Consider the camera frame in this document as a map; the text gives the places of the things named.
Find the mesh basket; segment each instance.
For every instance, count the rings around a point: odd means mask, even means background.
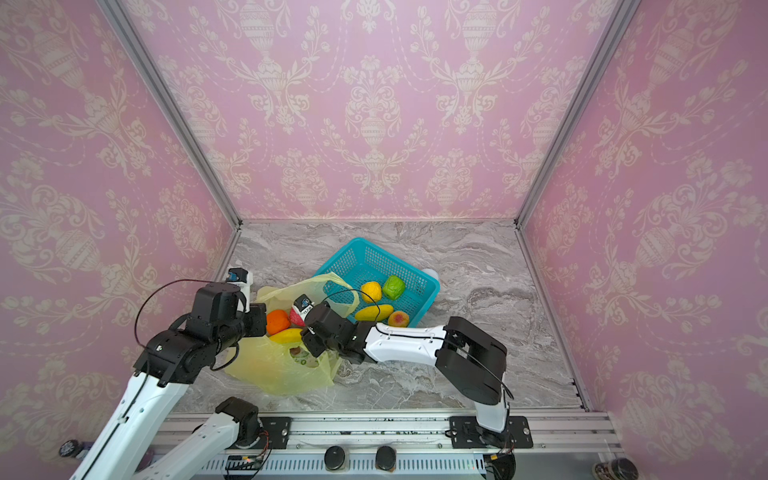
[[[411,318],[409,326],[416,326],[435,301],[440,291],[440,283],[413,266],[403,262],[390,252],[369,242],[364,238],[350,241],[336,252],[315,275],[334,272],[342,277],[353,288],[359,289],[364,283],[384,282],[390,275],[396,275],[406,284],[406,291],[397,299],[390,300],[383,296],[380,305],[392,305],[395,309],[408,313]],[[328,282],[324,287],[326,295],[344,290],[338,283]],[[333,296],[337,302],[351,303],[352,293],[344,292]],[[355,313],[371,303],[360,301],[358,308],[347,318],[355,321]]]

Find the red wire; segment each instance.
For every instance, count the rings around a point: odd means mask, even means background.
[[[258,455],[259,457],[264,455],[264,452],[266,452],[266,449],[270,446],[270,433],[267,430],[264,430],[264,433],[266,433],[266,443],[264,443],[264,450]]]

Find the black mounting plate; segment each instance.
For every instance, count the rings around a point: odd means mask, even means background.
[[[290,417],[262,417],[260,416],[261,426],[270,434],[269,449],[285,450],[288,448],[288,438],[290,437]],[[264,449],[266,436],[259,437],[257,442],[250,447],[252,450],[261,451]]]
[[[454,449],[486,449],[488,446],[480,439],[477,431],[478,421],[476,417],[451,417],[451,444]],[[525,417],[508,417],[507,430],[515,449],[532,449],[533,438],[528,419]]]

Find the metal bar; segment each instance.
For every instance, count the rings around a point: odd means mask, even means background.
[[[290,416],[288,449],[275,451],[324,452],[331,445],[347,445],[355,452],[375,452],[381,445],[394,445],[404,452],[455,452],[445,436],[452,416],[474,415],[471,409],[379,410],[357,412],[268,412],[270,416]],[[512,410],[511,415],[528,418],[534,439],[533,449],[519,452],[619,452],[621,445],[606,413],[541,410]],[[181,443],[208,415],[172,414],[166,419],[152,445],[156,452],[170,451]],[[493,452],[495,449],[473,449]],[[253,454],[246,450],[227,450],[232,454]]]
[[[301,411],[290,410],[281,412],[259,412],[260,417],[289,416],[293,419],[308,420],[360,420],[360,419],[447,419],[452,416],[474,415],[473,409],[397,409],[397,410],[346,410],[346,411]],[[524,416],[531,419],[608,419],[604,412],[587,412],[580,409],[562,409],[560,412],[538,409],[509,409],[509,415]],[[210,413],[171,413],[166,418],[168,422],[195,422],[207,419]]]
[[[579,118],[587,108],[592,94],[597,89],[600,79],[603,73],[605,73],[605,68],[608,66],[608,62],[611,61],[611,57],[613,57],[621,37],[624,36],[624,32],[627,30],[627,26],[629,26],[632,15],[637,10],[640,1],[620,0],[617,3],[611,15],[611,20],[603,32],[601,40],[598,42],[598,47],[592,54],[584,77],[581,79],[581,83],[576,89],[571,103],[568,105],[565,116],[560,122],[560,127],[547,150],[547,154],[541,164],[541,169],[531,183],[531,189],[528,191],[528,195],[525,197],[520,214],[518,215],[519,228],[525,229],[525,225],[531,219],[531,214],[539,197],[541,197],[541,193],[544,191],[547,180],[549,180],[554,171],[557,159],[568,145],[568,139],[575,130]]]
[[[210,163],[208,163],[205,153],[195,138],[192,130],[184,120],[181,109],[174,100],[173,95],[170,93],[168,86],[165,84],[165,81],[152,60],[146,45],[137,33],[136,28],[131,21],[131,17],[124,10],[120,0],[96,0],[96,2],[101,7],[101,11],[114,29],[114,33],[120,39],[128,56],[131,57],[134,67],[144,79],[144,83],[147,85],[147,89],[152,93],[152,97],[154,97],[157,102],[157,106],[160,107],[160,110],[163,112],[163,115],[165,115],[168,123],[176,132],[181,146],[187,151],[192,163],[200,173],[200,176],[208,187],[208,190],[210,190],[211,195],[214,196],[216,203],[224,213],[227,221],[233,228],[238,228],[242,221],[240,215],[237,213],[237,209],[229,198],[229,195],[227,195],[227,191],[219,181],[216,172],[210,166]]]
[[[227,248],[224,250],[224,253],[221,256],[221,262],[219,263],[219,268],[216,270],[214,276],[215,281],[221,281],[224,278],[224,274],[227,272],[227,267],[230,265],[230,260],[232,260],[232,255],[235,253],[237,242],[240,241],[241,233],[242,230],[240,229],[240,226],[237,226],[232,230],[230,241],[227,242]]]
[[[576,383],[576,390],[578,390],[578,395],[581,397],[584,408],[590,412],[591,410],[594,410],[594,404],[592,403],[588,391],[584,388],[584,379],[581,377],[581,373],[576,368],[576,360],[573,356],[573,352],[571,351],[571,346],[564,340],[564,335],[560,328],[560,322],[557,321],[557,318],[554,315],[552,301],[547,294],[547,291],[544,288],[544,284],[541,282],[541,277],[539,276],[538,270],[533,263],[533,257],[531,256],[531,250],[528,247],[528,241],[525,239],[525,235],[523,234],[522,230],[516,230],[516,235],[518,238],[518,243],[520,243],[520,248],[523,251],[525,262],[528,264],[528,271],[531,272],[533,284],[536,287],[536,291],[538,292],[538,298],[541,301],[541,305],[544,307],[545,315],[549,321],[549,326],[552,329],[554,340],[558,344],[560,351],[564,353],[563,360],[565,361],[565,367],[568,369],[568,372],[571,374],[571,378],[573,378],[574,382]]]

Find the orange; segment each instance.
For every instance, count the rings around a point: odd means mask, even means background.
[[[288,313],[285,311],[275,310],[266,315],[266,332],[270,335],[282,332],[288,327],[290,327],[290,320],[288,320]]]

